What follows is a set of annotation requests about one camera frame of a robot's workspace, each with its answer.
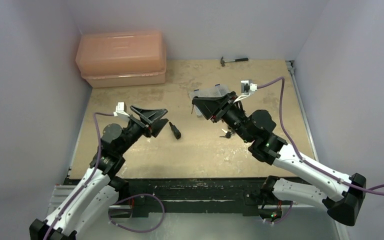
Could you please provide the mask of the black Kaijing padlock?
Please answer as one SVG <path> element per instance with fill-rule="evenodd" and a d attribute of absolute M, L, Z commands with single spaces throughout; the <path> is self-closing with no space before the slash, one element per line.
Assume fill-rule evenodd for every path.
<path fill-rule="evenodd" d="M 174 137 L 179 140 L 182 137 L 180 130 L 172 122 L 169 121 L 168 123 Z"/>

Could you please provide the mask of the bunch of black keys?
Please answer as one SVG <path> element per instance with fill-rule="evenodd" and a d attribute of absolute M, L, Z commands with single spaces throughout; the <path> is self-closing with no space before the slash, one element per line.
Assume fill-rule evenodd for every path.
<path fill-rule="evenodd" d="M 226 129 L 221 129 L 224 135 L 221 135 L 220 138 L 226 138 L 230 139 L 236 132 L 232 129 L 226 130 Z"/>

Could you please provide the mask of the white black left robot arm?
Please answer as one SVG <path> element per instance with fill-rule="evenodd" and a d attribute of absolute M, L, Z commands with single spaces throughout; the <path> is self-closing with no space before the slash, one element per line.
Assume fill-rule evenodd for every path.
<path fill-rule="evenodd" d="M 109 116 L 123 119 L 126 127 L 107 125 L 103 132 L 97 130 L 97 153 L 89 168 L 66 199 L 44 220 L 35 219 L 29 227 L 32 240 L 80 240 L 113 204 L 122 205 L 134 200 L 129 183 L 117 177 L 125 163 L 124 153 L 142 136 L 157 137 L 168 119 L 165 108 L 143 109 L 131 106 L 136 114 L 128 114 L 124 102 L 118 102 Z"/>

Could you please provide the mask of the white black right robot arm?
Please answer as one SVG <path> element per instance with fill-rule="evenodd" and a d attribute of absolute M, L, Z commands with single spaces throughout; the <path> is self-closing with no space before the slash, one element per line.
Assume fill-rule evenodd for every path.
<path fill-rule="evenodd" d="M 221 97 L 195 96 L 191 103 L 206 120 L 224 122 L 245 143 L 248 151 L 259 162 L 284 169 L 304 180 L 297 183 L 278 176 L 268 176 L 257 194 L 250 197 L 266 204 L 297 202 L 320 208 L 335 221 L 346 225 L 356 224 L 365 199 L 361 188 L 366 178 L 359 173 L 348 175 L 331 169 L 299 152 L 292 142 L 273 131 L 276 123 L 265 109 L 247 114 L 238 96 L 230 92 Z"/>

